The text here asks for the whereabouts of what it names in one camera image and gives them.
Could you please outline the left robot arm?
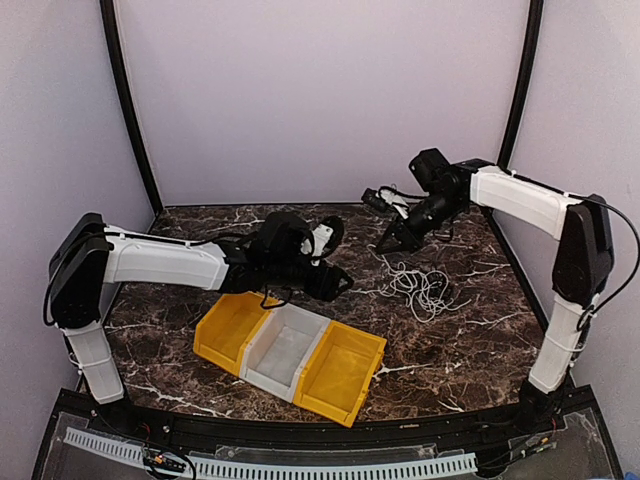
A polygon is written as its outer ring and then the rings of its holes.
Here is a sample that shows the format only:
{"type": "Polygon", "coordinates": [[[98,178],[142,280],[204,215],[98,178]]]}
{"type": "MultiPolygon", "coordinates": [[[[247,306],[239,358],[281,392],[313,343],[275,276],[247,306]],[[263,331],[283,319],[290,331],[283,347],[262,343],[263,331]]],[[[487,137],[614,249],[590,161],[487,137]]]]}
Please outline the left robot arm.
{"type": "Polygon", "coordinates": [[[343,235],[337,216],[310,227],[293,213],[275,212],[248,234],[181,240],[127,231],[87,213],[49,262],[43,322],[62,331],[93,400],[103,405],[103,421],[120,436],[131,436],[141,427],[141,415],[124,400],[102,326],[104,285],[181,285],[222,294],[283,288],[331,302],[354,284],[327,260],[343,235]]]}

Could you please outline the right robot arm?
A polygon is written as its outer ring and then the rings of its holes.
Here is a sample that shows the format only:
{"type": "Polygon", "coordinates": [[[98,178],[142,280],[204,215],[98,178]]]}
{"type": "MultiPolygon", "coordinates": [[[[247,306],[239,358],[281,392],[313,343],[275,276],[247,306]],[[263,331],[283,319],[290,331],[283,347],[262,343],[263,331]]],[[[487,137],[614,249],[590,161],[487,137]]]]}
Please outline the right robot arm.
{"type": "Polygon", "coordinates": [[[437,148],[420,151],[409,170],[420,193],[381,185],[362,196],[381,212],[396,212],[376,245],[379,254],[417,252],[428,234],[470,206],[503,213],[555,242],[551,316],[510,413],[511,426],[521,434],[551,425],[596,318],[631,282],[606,290],[615,265],[610,217],[627,216],[600,195],[564,191],[480,158],[452,163],[437,148]]]}

